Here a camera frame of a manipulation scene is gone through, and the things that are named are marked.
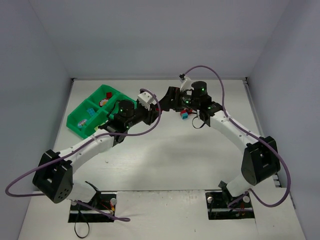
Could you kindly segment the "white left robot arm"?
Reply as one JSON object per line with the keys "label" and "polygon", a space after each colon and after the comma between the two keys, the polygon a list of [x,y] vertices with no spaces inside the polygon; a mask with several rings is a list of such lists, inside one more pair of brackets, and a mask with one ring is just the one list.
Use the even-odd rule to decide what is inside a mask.
{"label": "white left robot arm", "polygon": [[99,126],[98,130],[78,144],[54,152],[45,152],[35,171],[32,183],[53,203],[64,200],[91,202],[98,196],[98,189],[92,183],[73,179],[76,171],[96,155],[110,150],[129,137],[133,126],[144,122],[158,124],[161,106],[156,96],[149,90],[141,89],[137,104],[130,100],[118,103],[118,112],[113,119]]}

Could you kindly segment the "teal oval lego piece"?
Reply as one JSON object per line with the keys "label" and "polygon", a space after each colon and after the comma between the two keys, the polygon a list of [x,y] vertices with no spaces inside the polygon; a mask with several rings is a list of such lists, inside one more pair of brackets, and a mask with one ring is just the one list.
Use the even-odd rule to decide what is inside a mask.
{"label": "teal oval lego piece", "polygon": [[77,127],[81,129],[86,125],[86,123],[87,123],[87,119],[83,119],[77,123]]}

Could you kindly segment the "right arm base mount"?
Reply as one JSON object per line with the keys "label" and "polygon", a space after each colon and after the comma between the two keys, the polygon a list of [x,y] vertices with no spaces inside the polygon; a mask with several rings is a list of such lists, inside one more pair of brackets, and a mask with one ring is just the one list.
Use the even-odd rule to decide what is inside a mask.
{"label": "right arm base mount", "polygon": [[229,198],[221,190],[206,191],[205,200],[209,220],[254,219],[255,213],[250,194],[245,193],[240,199]]}

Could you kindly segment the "teal square lego brick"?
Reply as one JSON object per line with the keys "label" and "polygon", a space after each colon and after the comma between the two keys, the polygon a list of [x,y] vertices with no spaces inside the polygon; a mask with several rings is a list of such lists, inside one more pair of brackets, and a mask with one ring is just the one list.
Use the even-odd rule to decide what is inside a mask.
{"label": "teal square lego brick", "polygon": [[88,108],[86,111],[88,112],[88,114],[89,114],[90,116],[94,116],[95,113],[96,113],[93,108]]}

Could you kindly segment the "lime purple red teal stack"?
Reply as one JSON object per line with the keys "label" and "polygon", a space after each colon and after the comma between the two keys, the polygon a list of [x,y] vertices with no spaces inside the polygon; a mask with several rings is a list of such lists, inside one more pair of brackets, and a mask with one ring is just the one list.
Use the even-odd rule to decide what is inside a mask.
{"label": "lime purple red teal stack", "polygon": [[185,108],[179,113],[182,120],[186,120],[189,117],[189,115],[193,115],[193,114],[197,114],[197,113],[190,108]]}

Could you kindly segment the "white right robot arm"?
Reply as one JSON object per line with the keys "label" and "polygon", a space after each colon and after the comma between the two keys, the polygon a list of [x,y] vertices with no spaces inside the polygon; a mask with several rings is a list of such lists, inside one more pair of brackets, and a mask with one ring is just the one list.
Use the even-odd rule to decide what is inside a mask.
{"label": "white right robot arm", "polygon": [[222,189],[232,197],[238,197],[265,179],[276,174],[280,161],[276,157],[276,141],[261,137],[233,120],[223,111],[218,102],[212,100],[204,81],[192,82],[185,77],[181,87],[170,86],[160,100],[163,111],[191,109],[208,127],[219,131],[243,154],[240,174]]}

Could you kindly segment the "teal red lime lego stack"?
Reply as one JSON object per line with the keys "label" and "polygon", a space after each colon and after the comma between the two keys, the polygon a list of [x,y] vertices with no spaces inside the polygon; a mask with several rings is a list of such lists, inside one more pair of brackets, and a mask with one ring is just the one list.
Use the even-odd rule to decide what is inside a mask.
{"label": "teal red lime lego stack", "polygon": [[107,99],[112,98],[112,96],[113,96],[113,94],[112,94],[111,92],[107,92],[107,93],[106,93],[106,98],[107,98]]}

